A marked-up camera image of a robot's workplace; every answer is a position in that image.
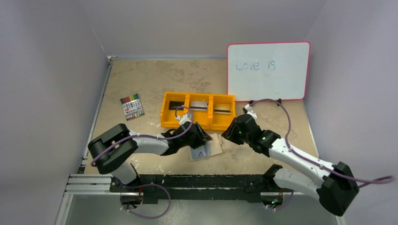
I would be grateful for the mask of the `beige leather card holder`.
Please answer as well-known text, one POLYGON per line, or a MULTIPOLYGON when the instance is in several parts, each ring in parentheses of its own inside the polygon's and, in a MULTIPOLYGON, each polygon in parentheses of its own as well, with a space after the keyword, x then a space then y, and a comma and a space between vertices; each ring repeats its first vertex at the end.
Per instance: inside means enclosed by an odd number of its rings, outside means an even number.
POLYGON ((191 161, 212 157, 223 152, 222 142, 220 141, 219 135, 214 133, 211 134, 210 137, 212 140, 208 141, 205 145, 196 149, 189 148, 188 155, 191 161))

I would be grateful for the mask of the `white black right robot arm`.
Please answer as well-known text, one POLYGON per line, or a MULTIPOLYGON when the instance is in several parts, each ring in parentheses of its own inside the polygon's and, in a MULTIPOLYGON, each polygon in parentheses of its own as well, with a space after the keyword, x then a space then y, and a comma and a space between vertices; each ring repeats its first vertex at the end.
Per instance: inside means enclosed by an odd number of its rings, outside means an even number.
POLYGON ((284 162, 295 171, 280 165, 272 165, 263 175, 266 189, 274 191, 286 188, 303 193, 319 201, 321 206, 335 216, 342 216, 359 192, 352 180, 335 175, 336 172, 352 177, 349 166, 330 162, 309 155, 294 146, 287 146, 279 134, 262 130, 253 116, 236 117, 222 137, 238 145, 248 144, 255 152, 284 162))

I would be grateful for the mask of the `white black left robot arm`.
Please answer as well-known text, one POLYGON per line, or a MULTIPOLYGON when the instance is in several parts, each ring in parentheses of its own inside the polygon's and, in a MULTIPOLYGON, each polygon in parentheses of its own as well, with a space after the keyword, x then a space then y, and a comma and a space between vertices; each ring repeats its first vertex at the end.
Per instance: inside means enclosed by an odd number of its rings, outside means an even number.
POLYGON ((87 148, 93 158, 92 166, 100 174, 111 174, 129 192, 140 185, 138 172, 127 162, 134 153, 168 156, 189 146, 197 149, 212 141, 198 123, 185 122, 159 135, 139 134, 123 123, 117 124, 89 142, 87 148))

